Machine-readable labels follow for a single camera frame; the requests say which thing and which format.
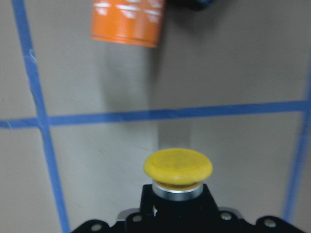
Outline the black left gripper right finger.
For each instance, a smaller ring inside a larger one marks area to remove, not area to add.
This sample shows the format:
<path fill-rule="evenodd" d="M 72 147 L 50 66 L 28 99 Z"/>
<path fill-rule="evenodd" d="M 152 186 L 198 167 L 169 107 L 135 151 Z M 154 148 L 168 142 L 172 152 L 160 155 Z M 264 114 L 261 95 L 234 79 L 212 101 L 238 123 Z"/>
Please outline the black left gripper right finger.
<path fill-rule="evenodd" d="M 203 184 L 203 191 L 197 202 L 199 210 L 194 217 L 196 233 L 232 233 L 233 214 L 219 210 L 206 184 Z"/>

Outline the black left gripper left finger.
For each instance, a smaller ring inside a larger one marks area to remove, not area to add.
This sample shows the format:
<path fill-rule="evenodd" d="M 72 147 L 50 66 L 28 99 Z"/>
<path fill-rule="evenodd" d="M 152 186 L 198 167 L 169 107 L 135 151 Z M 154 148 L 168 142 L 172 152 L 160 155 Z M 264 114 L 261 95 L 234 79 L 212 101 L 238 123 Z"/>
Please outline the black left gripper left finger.
<path fill-rule="evenodd" d="M 139 210 L 130 214 L 125 220 L 126 233 L 159 233 L 160 225 L 154 215 L 156 195 L 152 185 L 142 188 Z"/>

